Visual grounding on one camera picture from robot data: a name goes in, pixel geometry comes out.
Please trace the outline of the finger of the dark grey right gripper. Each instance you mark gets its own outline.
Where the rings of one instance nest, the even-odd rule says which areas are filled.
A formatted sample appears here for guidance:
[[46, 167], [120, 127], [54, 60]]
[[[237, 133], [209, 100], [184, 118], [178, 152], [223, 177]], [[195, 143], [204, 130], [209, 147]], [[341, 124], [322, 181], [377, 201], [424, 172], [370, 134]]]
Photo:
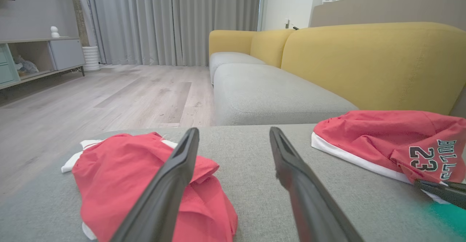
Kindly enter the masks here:
[[413, 182], [413, 185], [431, 196], [435, 201], [438, 201], [438, 203], [443, 201], [455, 205], [461, 209], [466, 209], [466, 194], [444, 193], [442, 192], [442, 182], [436, 183], [432, 181], [416, 179]]
[[455, 194], [465, 194], [466, 193], [466, 184], [456, 183], [452, 181], [442, 182], [442, 192], [444, 193], [455, 193]]

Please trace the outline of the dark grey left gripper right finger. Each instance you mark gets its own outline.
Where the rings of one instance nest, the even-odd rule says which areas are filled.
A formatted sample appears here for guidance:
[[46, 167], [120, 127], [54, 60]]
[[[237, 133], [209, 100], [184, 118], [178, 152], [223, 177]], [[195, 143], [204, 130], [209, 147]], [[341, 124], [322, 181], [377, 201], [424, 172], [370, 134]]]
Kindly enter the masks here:
[[289, 192], [301, 242], [361, 242], [362, 237], [284, 132], [269, 131], [276, 178]]

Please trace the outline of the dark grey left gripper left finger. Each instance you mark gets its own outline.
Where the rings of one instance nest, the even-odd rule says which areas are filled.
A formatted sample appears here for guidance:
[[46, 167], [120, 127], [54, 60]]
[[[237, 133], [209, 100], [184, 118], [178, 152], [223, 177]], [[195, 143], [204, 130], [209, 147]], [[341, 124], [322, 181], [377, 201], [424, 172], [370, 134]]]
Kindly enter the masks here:
[[113, 235], [112, 242], [171, 242], [185, 188], [193, 178], [198, 128], [186, 131]]

